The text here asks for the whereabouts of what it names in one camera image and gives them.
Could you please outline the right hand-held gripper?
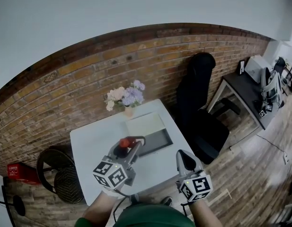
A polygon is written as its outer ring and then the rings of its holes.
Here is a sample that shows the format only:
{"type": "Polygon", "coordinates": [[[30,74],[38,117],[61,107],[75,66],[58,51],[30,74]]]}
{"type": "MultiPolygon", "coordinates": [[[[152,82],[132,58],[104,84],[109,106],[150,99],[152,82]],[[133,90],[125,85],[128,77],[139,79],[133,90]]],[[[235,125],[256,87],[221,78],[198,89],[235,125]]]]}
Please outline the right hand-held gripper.
{"type": "Polygon", "coordinates": [[[187,202],[206,198],[212,192],[212,181],[204,171],[200,159],[188,151],[178,150],[176,162],[180,175],[176,186],[187,202]]]}

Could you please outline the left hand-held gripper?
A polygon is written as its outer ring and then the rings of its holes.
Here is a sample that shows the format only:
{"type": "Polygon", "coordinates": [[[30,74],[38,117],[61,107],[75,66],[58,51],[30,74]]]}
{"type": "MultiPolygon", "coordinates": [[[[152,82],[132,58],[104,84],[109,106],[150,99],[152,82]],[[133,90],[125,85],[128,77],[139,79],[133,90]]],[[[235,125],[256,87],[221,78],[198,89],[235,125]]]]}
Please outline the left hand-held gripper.
{"type": "Polygon", "coordinates": [[[132,186],[136,176],[132,165],[138,158],[139,148],[145,142],[143,136],[128,136],[124,139],[124,147],[116,143],[92,172],[97,182],[110,190],[115,190],[122,184],[132,186]]]}

